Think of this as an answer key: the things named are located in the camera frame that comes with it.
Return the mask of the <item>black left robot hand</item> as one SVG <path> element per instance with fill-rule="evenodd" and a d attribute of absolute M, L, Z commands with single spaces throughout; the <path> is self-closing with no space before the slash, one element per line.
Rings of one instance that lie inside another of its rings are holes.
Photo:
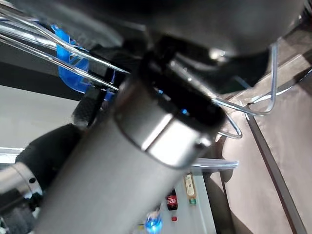
<path fill-rule="evenodd" d="M 38 234 L 127 234 L 209 152 L 227 118 L 220 98 L 254 87 L 302 0 L 15 0 L 127 78 L 44 199 Z"/>

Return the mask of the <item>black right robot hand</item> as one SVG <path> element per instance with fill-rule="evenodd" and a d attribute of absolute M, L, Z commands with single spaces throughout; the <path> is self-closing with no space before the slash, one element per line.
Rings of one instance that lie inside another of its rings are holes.
<path fill-rule="evenodd" d="M 33 140 L 17 156 L 46 190 L 80 141 L 82 131 L 73 124 L 54 129 Z"/>

